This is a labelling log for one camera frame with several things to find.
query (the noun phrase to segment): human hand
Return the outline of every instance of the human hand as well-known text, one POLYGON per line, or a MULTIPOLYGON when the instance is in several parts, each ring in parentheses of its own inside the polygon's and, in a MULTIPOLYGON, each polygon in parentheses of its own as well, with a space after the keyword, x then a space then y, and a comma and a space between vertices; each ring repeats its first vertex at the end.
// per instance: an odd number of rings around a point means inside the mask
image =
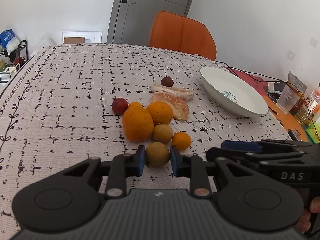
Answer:
POLYGON ((311 201, 310 204, 310 211, 304 210, 298 223, 296 224, 295 228, 301 234, 304 234, 308 231, 311 227, 310 217, 311 213, 320 213, 320 197, 316 197, 311 201))

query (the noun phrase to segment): orange chair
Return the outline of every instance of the orange chair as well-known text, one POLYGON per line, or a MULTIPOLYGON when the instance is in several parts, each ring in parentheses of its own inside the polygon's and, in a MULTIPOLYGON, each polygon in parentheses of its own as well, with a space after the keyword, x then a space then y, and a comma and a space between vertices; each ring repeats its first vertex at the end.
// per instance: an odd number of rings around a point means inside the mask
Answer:
POLYGON ((217 55, 216 44, 202 23, 164 11, 156 16, 149 46, 199 54, 212 60, 217 55))

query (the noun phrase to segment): gray door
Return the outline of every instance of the gray door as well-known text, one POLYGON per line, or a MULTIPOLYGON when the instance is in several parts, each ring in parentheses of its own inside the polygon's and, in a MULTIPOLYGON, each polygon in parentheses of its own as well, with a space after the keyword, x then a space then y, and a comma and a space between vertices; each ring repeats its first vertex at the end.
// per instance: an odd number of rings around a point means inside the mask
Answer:
POLYGON ((151 27, 160 11, 184 15, 189 0, 120 0, 113 43, 148 46, 151 27))

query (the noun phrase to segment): wall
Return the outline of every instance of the wall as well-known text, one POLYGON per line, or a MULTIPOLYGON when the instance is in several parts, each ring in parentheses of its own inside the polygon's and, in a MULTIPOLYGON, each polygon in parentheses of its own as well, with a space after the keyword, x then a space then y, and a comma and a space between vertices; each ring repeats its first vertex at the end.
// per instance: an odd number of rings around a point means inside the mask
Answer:
POLYGON ((285 81, 292 70, 307 93, 320 82, 320 0, 193 0, 188 17, 207 26, 217 60, 285 81))
POLYGON ((41 39, 61 42, 62 31, 102 30, 106 42, 113 0, 0 0, 0 31, 12 28, 27 39, 29 54, 41 39))

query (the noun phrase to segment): clear plastic cup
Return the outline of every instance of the clear plastic cup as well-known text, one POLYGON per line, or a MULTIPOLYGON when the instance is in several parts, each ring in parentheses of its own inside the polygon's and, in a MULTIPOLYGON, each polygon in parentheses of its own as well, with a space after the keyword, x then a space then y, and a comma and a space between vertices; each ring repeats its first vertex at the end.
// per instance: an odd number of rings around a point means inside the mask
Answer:
POLYGON ((285 86, 276 105, 284 112, 285 114, 289 113, 291 108, 298 102, 302 94, 295 92, 289 86, 285 86))

